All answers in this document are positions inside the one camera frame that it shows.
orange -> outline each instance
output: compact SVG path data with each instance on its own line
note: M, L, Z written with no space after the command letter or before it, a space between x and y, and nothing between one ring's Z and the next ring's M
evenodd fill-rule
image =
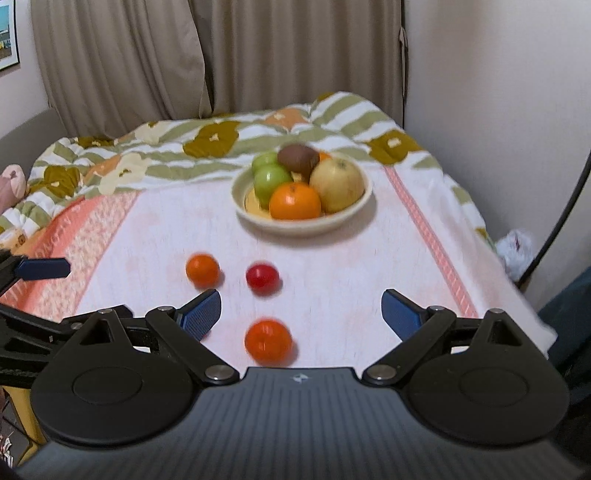
M185 266L185 272L197 288L214 287L220 278L220 266L207 254L193 255Z
M292 345L287 327L270 318L256 322L244 337L246 351L260 365L280 365L288 359Z
M309 220L322 213L320 196L307 183L284 183L277 187L269 202L275 220Z

white bowl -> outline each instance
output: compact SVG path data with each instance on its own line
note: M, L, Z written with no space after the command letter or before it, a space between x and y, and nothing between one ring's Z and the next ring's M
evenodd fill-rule
M238 173L232 182L232 201L236 208L236 214L260 230L282 236L307 237L335 230L356 215L367 204L372 195L373 184L371 179L359 163L355 162L355 164L359 167L363 176L363 183L365 184L363 196L345 210L312 220L272 220L247 212L244 201L254 185L252 171L249 166Z

pink plush toy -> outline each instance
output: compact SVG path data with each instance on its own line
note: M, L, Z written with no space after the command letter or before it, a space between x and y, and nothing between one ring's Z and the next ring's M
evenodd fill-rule
M27 178L18 165L9 165L0 175L0 213L20 202L27 191Z

pear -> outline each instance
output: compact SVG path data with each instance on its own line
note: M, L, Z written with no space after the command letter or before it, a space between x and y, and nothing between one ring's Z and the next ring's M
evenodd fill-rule
M325 213L337 213L357 202L365 192L359 167L345 158L328 158L316 166L310 186L320 196Z

curtain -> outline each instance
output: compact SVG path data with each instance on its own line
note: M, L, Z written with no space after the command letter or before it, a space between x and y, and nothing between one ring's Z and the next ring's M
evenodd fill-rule
M346 90L402 123L401 0L193 1L212 9L216 113Z
M49 103L68 134L120 137L212 108L187 0L34 0Z

